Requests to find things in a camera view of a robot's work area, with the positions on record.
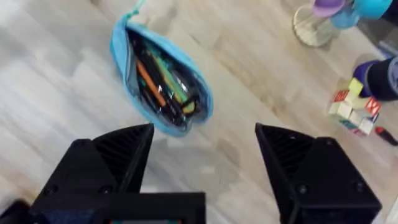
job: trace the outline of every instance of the wooden block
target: wooden block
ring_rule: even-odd
[[[375,116],[381,108],[379,102],[373,97],[356,98],[352,106],[355,112],[364,117]]]
[[[339,86],[333,97],[333,102],[345,101],[348,104],[351,104],[354,99],[359,96],[362,88],[363,84],[356,78],[353,78],[349,82],[345,82]]]
[[[374,127],[374,123],[372,120],[365,118],[362,120],[361,124],[358,126],[358,128],[353,128],[350,129],[354,134],[356,134],[359,137],[366,137],[370,135]]]
[[[353,108],[344,101],[332,103],[328,114],[337,120],[348,119]]]
[[[379,118],[380,113],[375,114],[372,117],[368,117],[368,120],[372,121],[372,123],[376,123],[377,119]]]

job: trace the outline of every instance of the screw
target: screw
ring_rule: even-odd
[[[101,193],[101,194],[109,194],[109,193],[111,193],[113,191],[113,187],[112,186],[110,186],[110,185],[105,185],[105,186],[102,186],[99,190],[98,190],[98,193]]]
[[[365,190],[365,185],[362,182],[357,182],[356,183],[356,190],[358,192],[364,192]]]
[[[50,186],[50,187],[47,187],[46,189],[44,189],[44,195],[51,196],[51,195],[57,193],[57,191],[58,191],[58,187],[56,185],[53,185],[53,186]]]
[[[298,192],[299,192],[300,194],[306,194],[307,191],[308,191],[307,186],[305,186],[305,185],[303,185],[303,184],[300,185],[300,186],[298,187]]]

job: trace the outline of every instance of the purple cup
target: purple cup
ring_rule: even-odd
[[[329,17],[340,11],[344,4],[345,0],[316,0],[312,12],[316,16]]]

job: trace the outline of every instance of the toy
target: toy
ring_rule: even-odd
[[[352,133],[365,137],[371,133],[381,106],[373,97],[360,98],[362,89],[356,78],[344,82],[333,95],[328,114]]]
[[[392,0],[314,0],[297,9],[294,34],[303,44],[320,47],[336,36],[338,29],[355,26],[361,17],[379,19]]]

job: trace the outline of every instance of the blue cup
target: blue cup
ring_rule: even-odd
[[[348,29],[359,21],[358,13],[350,6],[346,6],[330,17],[330,22],[337,29]]]
[[[390,7],[392,0],[355,0],[354,9],[368,19],[380,19]]]

